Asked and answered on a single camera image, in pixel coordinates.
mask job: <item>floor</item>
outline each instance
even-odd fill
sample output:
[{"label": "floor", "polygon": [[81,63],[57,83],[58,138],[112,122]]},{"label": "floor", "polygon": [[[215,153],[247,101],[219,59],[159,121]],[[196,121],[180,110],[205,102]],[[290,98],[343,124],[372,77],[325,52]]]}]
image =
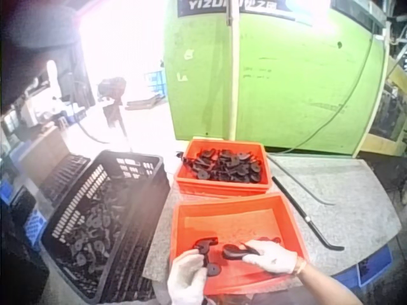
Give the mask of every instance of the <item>floor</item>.
[{"label": "floor", "polygon": [[[186,143],[175,139],[168,102],[164,100],[160,105],[150,110],[123,111],[122,116],[128,139],[123,136],[120,128],[109,129],[102,109],[93,107],[88,111],[87,118],[81,124],[92,137],[109,143],[102,144],[90,139],[78,125],[74,125],[64,131],[64,138],[69,150],[89,158],[94,158],[103,149],[132,150],[138,153],[156,154],[163,157],[165,170],[168,173],[170,183],[172,183],[173,174],[179,164],[175,154],[177,151],[184,151]],[[390,193],[389,197],[394,202],[395,209],[403,224],[403,230],[397,239],[395,238],[389,243],[393,257],[391,267],[374,283],[362,289],[354,290],[364,304],[397,304],[397,298],[405,293],[403,287],[406,287],[407,283],[407,208],[400,203],[397,194]],[[45,257],[45,261],[50,265],[47,257]],[[165,293],[165,287],[159,289],[160,291],[157,291],[157,294],[160,295],[159,300],[161,304],[166,305],[169,299]],[[254,295],[250,298],[229,297],[224,299],[223,303],[233,305],[315,304],[315,300],[303,287],[298,287],[290,291]],[[70,289],[56,270],[50,268],[50,277],[40,304],[72,305],[85,303]],[[157,304],[159,304],[157,300],[148,302],[148,305]]]}]

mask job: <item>gray countertop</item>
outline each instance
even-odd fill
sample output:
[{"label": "gray countertop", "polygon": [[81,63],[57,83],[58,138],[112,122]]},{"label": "gray countertop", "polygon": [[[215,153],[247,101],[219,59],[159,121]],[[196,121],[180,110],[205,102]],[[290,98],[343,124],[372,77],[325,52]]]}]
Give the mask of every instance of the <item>gray countertop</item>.
[{"label": "gray countertop", "polygon": [[[401,224],[389,197],[363,160],[294,156],[275,159],[318,197],[336,203],[333,207],[321,205],[269,162],[272,175],[281,181],[325,238],[334,245],[345,247],[342,252],[325,248],[291,206],[310,261],[322,272],[334,275],[357,264],[400,231]],[[278,189],[272,186],[271,191]],[[153,238],[143,276],[154,281],[166,281],[173,207],[181,200],[201,199],[200,196],[181,194],[177,184],[173,184]],[[259,292],[283,290],[298,285],[300,282],[292,278]]]}]

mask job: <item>hand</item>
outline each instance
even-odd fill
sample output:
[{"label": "hand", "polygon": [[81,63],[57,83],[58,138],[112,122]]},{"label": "hand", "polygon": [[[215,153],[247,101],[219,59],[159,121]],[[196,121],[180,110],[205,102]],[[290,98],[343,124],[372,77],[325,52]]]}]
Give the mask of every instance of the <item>hand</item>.
[{"label": "hand", "polygon": [[203,265],[204,256],[197,249],[174,259],[168,278],[172,305],[201,305],[207,278],[207,268]]},{"label": "hand", "polygon": [[255,249],[260,255],[247,254],[243,261],[272,273],[291,274],[297,263],[297,253],[288,251],[272,241],[251,240],[245,245]]}]

